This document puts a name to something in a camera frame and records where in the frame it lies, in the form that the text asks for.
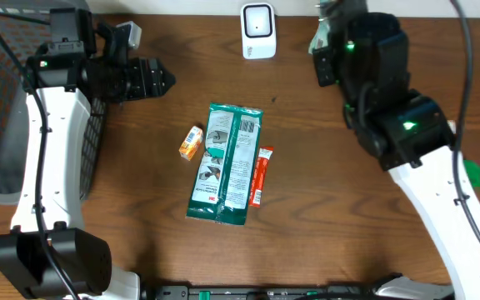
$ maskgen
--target gray plastic basket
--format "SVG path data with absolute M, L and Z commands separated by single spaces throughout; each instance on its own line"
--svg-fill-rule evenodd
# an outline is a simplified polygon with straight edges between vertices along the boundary
M 48 19 L 50 8 L 84 8 L 84 0 L 0 0 L 0 12 Z M 49 41 L 49 27 L 0 17 L 0 32 L 18 59 L 25 63 L 38 46 Z M 17 69 L 0 47 L 0 204 L 18 203 L 23 185 L 28 143 L 28 112 Z M 81 199 L 88 196 L 107 105 L 94 99 L 82 145 Z

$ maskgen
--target orange box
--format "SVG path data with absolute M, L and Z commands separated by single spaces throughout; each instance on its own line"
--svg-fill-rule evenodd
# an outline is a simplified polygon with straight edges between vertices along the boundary
M 184 138 L 184 141 L 179 148 L 179 153 L 181 157 L 191 160 L 199 149 L 199 145 L 203 141 L 203 130 L 199 127 L 192 127 L 190 132 Z

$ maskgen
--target white label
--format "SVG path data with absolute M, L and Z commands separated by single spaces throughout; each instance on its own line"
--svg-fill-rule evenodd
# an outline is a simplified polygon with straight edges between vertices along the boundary
M 229 133 L 233 124 L 232 112 L 212 111 L 208 117 L 207 136 L 205 146 L 207 149 L 225 152 L 229 143 Z M 210 152 L 203 154 L 196 184 L 193 189 L 192 200 L 216 204 L 218 191 L 222 181 L 223 157 L 212 157 Z
M 231 174 L 227 186 L 225 206 L 245 209 L 253 170 L 253 158 L 257 146 L 258 118 L 242 116 L 238 130 L 237 146 L 232 156 Z
M 263 196 L 263 191 L 256 190 L 255 197 L 253 197 L 253 203 L 260 205 L 260 198 Z
M 267 150 L 267 149 L 261 148 L 260 151 L 258 152 L 258 156 L 260 158 L 270 159 L 270 157 L 272 156 L 272 153 L 273 153 L 272 150 Z

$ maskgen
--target white rectangular device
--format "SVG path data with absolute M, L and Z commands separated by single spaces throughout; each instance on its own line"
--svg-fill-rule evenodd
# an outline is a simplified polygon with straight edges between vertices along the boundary
M 275 14 L 269 3 L 249 3 L 240 11 L 242 53 L 246 59 L 272 58 L 277 49 Z

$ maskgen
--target brown wood surface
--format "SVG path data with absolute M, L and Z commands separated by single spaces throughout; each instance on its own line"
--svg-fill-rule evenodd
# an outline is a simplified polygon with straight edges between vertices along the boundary
M 177 77 L 166 97 L 112 106 L 86 229 L 113 261 L 155 283 L 315 285 L 372 281 L 390 272 L 448 283 L 412 204 L 345 129 L 336 87 L 318 87 L 308 44 L 315 17 L 277 19 L 277 55 L 249 62 L 238 17 L 111 16 L 142 27 L 139 56 L 159 57 Z M 455 118 L 464 54 L 456 20 L 403 19 L 412 86 Z M 480 164 L 480 20 L 472 21 L 475 84 L 463 149 Z M 203 155 L 178 147 L 210 102 L 264 110 L 261 145 L 274 146 L 262 207 L 245 227 L 186 219 Z M 0 207 L 7 233 L 14 207 Z M 0 273 L 0 298 L 19 298 Z

